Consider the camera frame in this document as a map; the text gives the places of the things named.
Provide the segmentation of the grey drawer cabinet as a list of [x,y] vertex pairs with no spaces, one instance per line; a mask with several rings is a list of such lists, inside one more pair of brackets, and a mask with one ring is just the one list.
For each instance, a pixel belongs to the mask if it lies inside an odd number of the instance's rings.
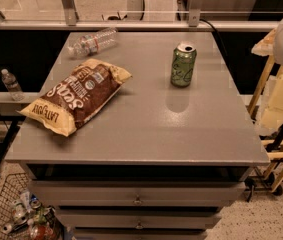
[[[173,51],[197,50],[187,87]],[[211,34],[123,32],[91,59],[132,77],[65,137],[26,120],[7,160],[78,240],[202,240],[267,154]]]

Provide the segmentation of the brown chip bag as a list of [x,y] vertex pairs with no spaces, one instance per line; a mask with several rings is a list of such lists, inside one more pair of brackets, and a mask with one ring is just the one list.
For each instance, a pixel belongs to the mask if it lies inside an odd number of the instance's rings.
[[122,67],[88,59],[20,114],[68,137],[90,121],[131,77]]

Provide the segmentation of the clear plastic bottle on table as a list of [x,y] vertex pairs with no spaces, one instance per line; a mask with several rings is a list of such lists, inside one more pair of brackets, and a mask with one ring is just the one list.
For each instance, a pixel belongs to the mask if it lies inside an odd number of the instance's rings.
[[111,48],[117,43],[118,30],[110,27],[96,33],[85,34],[68,46],[72,58],[83,58]]

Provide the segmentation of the green soda can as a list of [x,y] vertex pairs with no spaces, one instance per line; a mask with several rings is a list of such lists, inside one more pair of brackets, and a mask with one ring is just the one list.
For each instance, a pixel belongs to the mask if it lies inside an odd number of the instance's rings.
[[173,51],[170,82],[177,87],[190,85],[197,50],[193,42],[182,41]]

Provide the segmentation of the white bottle in basket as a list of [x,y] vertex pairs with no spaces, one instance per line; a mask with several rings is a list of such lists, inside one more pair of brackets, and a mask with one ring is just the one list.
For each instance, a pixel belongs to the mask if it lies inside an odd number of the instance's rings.
[[23,223],[27,220],[27,210],[20,199],[14,200],[11,204],[12,218],[15,223]]

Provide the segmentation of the clear water bottle on shelf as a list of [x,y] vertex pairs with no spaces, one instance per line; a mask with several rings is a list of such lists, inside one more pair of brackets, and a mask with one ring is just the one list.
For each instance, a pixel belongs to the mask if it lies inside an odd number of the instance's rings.
[[14,74],[9,72],[7,69],[1,70],[2,82],[5,85],[6,89],[10,93],[14,101],[21,101],[24,99],[24,93],[21,89],[20,84],[18,83]]

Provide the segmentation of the red bottle in basket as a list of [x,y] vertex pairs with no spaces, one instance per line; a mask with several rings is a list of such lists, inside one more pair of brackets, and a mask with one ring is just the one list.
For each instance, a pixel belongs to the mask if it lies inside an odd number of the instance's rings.
[[31,240],[55,240],[56,234],[49,225],[34,225],[30,229]]

